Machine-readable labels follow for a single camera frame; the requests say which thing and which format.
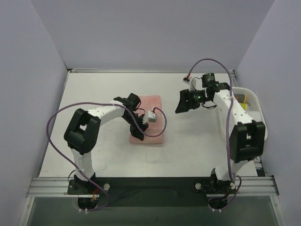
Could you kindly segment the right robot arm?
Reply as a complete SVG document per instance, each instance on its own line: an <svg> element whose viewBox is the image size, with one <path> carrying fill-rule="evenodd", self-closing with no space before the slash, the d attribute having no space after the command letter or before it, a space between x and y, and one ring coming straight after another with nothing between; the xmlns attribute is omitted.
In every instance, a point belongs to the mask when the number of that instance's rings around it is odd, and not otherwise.
<svg viewBox="0 0 301 226"><path fill-rule="evenodd" d="M190 87L180 91L175 113L198 109L207 102L213 102L218 108L225 130L227 160L212 170L208 183L202 188L211 194L231 194L236 189L234 179L239 170L262 155L266 126L243 109L228 83L216 81L213 73L202 75L200 80L202 90L195 88L195 82L189 76L183 78Z"/></svg>

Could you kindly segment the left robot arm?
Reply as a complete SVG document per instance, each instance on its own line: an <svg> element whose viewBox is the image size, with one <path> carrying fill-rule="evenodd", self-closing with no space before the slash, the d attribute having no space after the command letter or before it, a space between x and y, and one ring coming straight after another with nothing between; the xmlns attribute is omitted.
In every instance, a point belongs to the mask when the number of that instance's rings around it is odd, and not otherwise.
<svg viewBox="0 0 301 226"><path fill-rule="evenodd" d="M139 115L135 112L140 104L140 98L131 93L127 98L114 98L109 106L88 111L79 108L75 111L63 137L71 149L75 164L87 176L78 183L78 188L83 193L89 194L95 189L91 151L97 143L102 125L121 117L130 125L130 134L141 141L144 140L143 133L149 125L145 114Z"/></svg>

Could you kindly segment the pink towel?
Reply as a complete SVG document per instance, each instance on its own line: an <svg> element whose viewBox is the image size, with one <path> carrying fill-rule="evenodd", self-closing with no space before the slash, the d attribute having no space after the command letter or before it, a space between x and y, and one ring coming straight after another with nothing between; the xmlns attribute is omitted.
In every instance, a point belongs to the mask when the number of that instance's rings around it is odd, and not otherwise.
<svg viewBox="0 0 301 226"><path fill-rule="evenodd" d="M139 115L146 113L146 116L143 116L145 122L148 123L148 128L146 129L146 133L148 135L154 136L159 134L164 128L164 123L162 122L162 113L158 109L153 112L153 108L157 107L161 109L162 102L161 97L158 95L154 96L139 96L141 100L141 105L137 113ZM134 136L129 136L129 143L131 144L141 144L141 145L160 145L163 144L163 135L157 137L148 137L144 136L144 140L141 141Z"/></svg>

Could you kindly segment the white towel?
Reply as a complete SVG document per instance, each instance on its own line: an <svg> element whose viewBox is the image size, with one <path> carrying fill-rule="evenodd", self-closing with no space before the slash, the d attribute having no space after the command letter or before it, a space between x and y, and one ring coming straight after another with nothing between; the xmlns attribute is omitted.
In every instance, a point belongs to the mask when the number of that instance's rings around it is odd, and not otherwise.
<svg viewBox="0 0 301 226"><path fill-rule="evenodd" d="M248 111L250 117L252 117L256 122L264 122L264 119L259 111Z"/></svg>

